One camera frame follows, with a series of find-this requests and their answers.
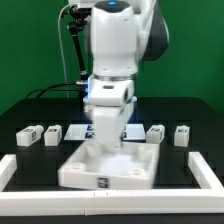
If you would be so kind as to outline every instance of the small white block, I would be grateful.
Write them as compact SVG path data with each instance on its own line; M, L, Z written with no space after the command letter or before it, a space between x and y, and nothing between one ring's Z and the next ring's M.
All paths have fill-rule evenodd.
M45 146L57 146L62 137L62 128L60 125L49 126L44 133Z
M41 138L44 128L40 125L29 126L16 133L16 141L19 146L30 146Z
M164 139L165 127L163 125L153 125L146 132L146 143L160 144Z
M174 146L187 147L189 141L190 127L177 126L174 135Z

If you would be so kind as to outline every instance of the white block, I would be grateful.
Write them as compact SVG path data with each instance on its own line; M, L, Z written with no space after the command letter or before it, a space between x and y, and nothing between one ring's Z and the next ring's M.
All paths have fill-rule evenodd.
M150 144L160 144L164 139L165 127L163 125L153 125L146 132L146 142Z
M16 169L16 156L5 155L0 161L0 191L4 190Z
M190 128L183 125L177 126L174 135L174 146L187 147L189 141Z
M199 152L189 152L188 166L202 189L223 190L223 186Z
M40 125L29 126L16 134L17 145L30 146L41 138L44 128Z
M62 128L60 125L49 126L44 133L45 146L57 146L62 137Z

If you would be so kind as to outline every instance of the black table surface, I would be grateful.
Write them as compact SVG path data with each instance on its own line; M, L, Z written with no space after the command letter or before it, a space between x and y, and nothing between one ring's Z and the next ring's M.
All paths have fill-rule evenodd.
M77 190L58 186L57 170L82 143L64 141L70 124L88 124L78 99L27 99L0 116L0 156L16 154L17 171L4 191ZM155 189L200 188L188 168L188 152L199 151L224 184L224 117L198 98L138 98L129 123L165 126ZM16 133L30 125L61 125L57 147L44 146L44 138L30 147L16 145ZM175 147L177 126L190 127L187 148ZM0 223L224 223L224 214L161 214L57 217L0 217Z

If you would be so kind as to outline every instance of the white plastic part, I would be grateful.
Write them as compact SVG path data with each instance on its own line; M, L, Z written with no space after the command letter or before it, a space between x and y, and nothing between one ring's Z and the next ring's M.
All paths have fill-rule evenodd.
M95 139L109 151L120 144L120 137L134 110L134 103L123 107L94 106L92 112Z
M92 8L91 50L94 75L125 79L137 73L137 23L132 7L117 13Z
M44 128L40 125L29 126L16 134L17 145L30 146L41 138Z
M187 147L190 135L190 127L177 126L174 134L174 146Z
M91 80L88 103L92 105L120 107L134 94L134 82L132 80L118 82Z
M0 192L4 190L16 169L16 156L5 155L0 161Z
M146 142L151 144L160 144L164 139L165 127L163 125L153 125L146 132Z
M100 153L97 150L93 140L85 141L58 170L59 185L82 189L152 187L159 159L159 145L124 142L114 152L105 151L104 148L100 148ZM85 164L85 171L71 169L77 163Z
M93 139L95 128L92 124L71 124L65 134L64 140L80 141ZM145 131L142 124L126 124L123 140L145 140Z
M44 133L45 146L57 146L62 137L62 128L60 125L49 126Z
M223 186L199 152L189 152L188 166L202 189L223 190Z
M14 162L0 162L4 170L16 169L15 155L10 157ZM205 171L212 189L1 192L0 216L224 213L224 190L212 184L212 171L201 161L198 152L190 153L189 165Z

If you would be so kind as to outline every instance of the white box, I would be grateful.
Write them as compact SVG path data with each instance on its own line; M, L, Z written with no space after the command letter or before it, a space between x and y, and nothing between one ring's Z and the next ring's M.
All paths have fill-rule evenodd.
M49 126L44 133L45 146L57 146L62 137L62 129L60 125Z
M29 126L16 133L16 141L19 146L30 146L41 138L44 128L40 125Z
M165 127L163 125L153 125L146 132L146 142L150 144L160 144L164 139Z
M177 126L174 134L174 146L187 147L189 141L190 127Z
M59 185L79 189L150 189L159 159L158 144L123 142L114 152L85 141L58 170Z

